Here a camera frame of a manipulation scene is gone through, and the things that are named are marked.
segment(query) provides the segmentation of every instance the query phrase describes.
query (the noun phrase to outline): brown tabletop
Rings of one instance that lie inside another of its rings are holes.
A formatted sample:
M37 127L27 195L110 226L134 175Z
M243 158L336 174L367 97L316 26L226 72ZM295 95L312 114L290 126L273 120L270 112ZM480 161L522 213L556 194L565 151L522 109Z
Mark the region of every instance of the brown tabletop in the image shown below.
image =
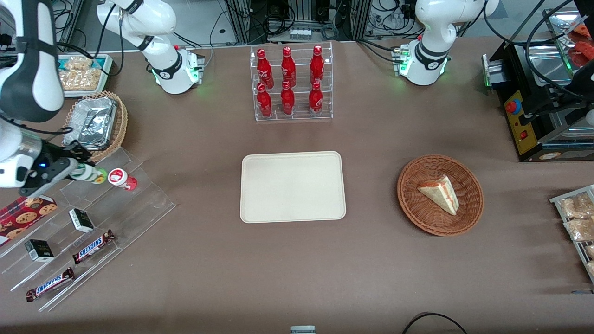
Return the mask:
M418 87L356 43L333 43L334 119L306 124L256 124L249 47L217 49L204 84L179 96L126 53L108 86L128 108L124 147L178 206L54 311L0 283L0 332L400 333L436 311L469 333L592 333L594 296L570 294L588 278L548 199L594 183L593 165L517 162L482 84L481 55L499 44L458 40L445 74ZM61 125L72 103L43 126ZM342 155L344 219L240 220L244 156L319 150ZM428 235L397 203L400 170L430 153L481 182L484 215L464 235ZM0 204L16 196L2 190Z

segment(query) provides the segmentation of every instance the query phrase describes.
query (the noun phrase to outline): acrylic bottle rack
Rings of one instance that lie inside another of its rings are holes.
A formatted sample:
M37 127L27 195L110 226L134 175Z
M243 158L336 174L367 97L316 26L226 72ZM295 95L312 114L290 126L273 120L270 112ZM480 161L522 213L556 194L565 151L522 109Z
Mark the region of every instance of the acrylic bottle rack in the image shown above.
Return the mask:
M141 163L124 149L118 149L97 165L107 171L123 168L138 180L137 188L125 191L107 181L99 185L70 182L59 191L48 194L56 201L57 210L0 248L2 280L12 292L22 295L23 303L26 303L25 296L29 289L44 284L68 267L74 270L76 279L73 282L65 282L29 303L40 312L56 307L175 207L163 190L140 168ZM95 227L92 233L83 233L74 228L68 214L72 208L87 212ZM108 229L117 239L75 265L72 255ZM47 241L55 258L47 263L32 261L24 246L29 239Z
M320 82L320 90L324 95L322 100L322 112L320 116L313 117L309 114L309 93L311 91L311 82L309 80L309 63L314 53L314 46L320 45L322 47L322 58L324 59L324 78ZM324 43L297 43L291 44L291 54L295 60L295 68L297 74L297 84L293 87L295 93L295 111L293 115L286 115L282 111L282 103L280 100L280 92L282 91L283 76L280 69L280 64L283 61L283 47L286 45L261 45L253 46L250 50L250 72L252 78L252 94L254 95L254 114L256 121L291 121L291 120L316 120L316 119L332 119L334 115L333 103L333 54L332 44L330 42ZM258 107L258 100L256 98L258 91L256 85L260 82L258 77L258 58L256 51L264 49L266 51L266 58L272 66L272 76L274 79L274 87L268 90L272 98L272 117L264 118L260 113Z

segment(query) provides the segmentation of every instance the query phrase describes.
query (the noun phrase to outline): red switch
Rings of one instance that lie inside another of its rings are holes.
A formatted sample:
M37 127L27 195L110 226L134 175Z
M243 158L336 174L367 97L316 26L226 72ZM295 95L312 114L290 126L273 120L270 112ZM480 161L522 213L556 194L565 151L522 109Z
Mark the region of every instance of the red switch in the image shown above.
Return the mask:
M512 114L513 112L515 112L517 108L518 108L518 105L514 101L509 101L505 105L505 111L509 112L510 114Z

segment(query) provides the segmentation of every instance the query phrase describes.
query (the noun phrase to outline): wicker basket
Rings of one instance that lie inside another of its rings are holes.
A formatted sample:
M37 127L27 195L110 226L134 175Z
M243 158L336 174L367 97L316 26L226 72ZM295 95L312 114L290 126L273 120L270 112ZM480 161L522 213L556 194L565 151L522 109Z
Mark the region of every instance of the wicker basket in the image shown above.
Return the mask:
M98 99L100 97L109 97L110 99L115 100L118 103L118 108L115 112L115 120L113 121L113 130L111 134L111 138L109 139L110 145L107 149L102 151L90 151L93 157L91 160L93 162L99 162L99 160L103 159L104 157L110 156L115 150L117 150L120 146L122 146L122 142L124 141L124 137L126 136L126 126L128 125L128 112L126 111L126 106L122 103L122 100L116 95L111 92L100 92L95 93L89 96L85 96L82 99ZM70 108L68 115L66 116L66 121L64 122L64 126L67 127L70 124L70 119L72 118L72 111L76 107L76 103Z
M420 183L450 178L460 207L455 216L440 208L417 187ZM479 181L460 162L443 155L426 155L409 162L398 177L398 201L406 216L418 227L444 237L468 232L481 218L484 199Z

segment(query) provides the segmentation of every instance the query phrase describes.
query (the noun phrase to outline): red bottle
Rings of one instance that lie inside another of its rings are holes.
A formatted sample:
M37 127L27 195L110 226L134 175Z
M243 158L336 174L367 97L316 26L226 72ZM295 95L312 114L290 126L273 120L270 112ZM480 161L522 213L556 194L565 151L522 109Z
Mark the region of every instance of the red bottle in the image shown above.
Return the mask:
M266 85L266 89L272 89L274 87L272 66L270 66L270 62L266 59L266 52L264 49L258 49L256 54L258 55L258 76L260 77L260 82Z
M256 99L258 100L258 107L260 107L260 113L264 118L271 118L272 100L270 99L270 95L266 91L266 86L263 83L258 83L256 88L258 89L258 95L256 95Z
M295 60L291 56L291 48L286 46L283 48L283 62L280 64L283 71L283 80L287 80L291 87L297 84L297 73L295 70Z
M295 111L295 94L288 80L283 81L283 91L280 92L280 99L283 101L283 112L285 115L293 115Z
M324 78L324 58L322 58L322 47L320 45L314 46L314 56L309 63L309 70L311 84L314 84L316 80L322 82Z
M309 93L309 114L313 117L322 114L322 92L320 91L320 82L315 81L312 84L312 90Z

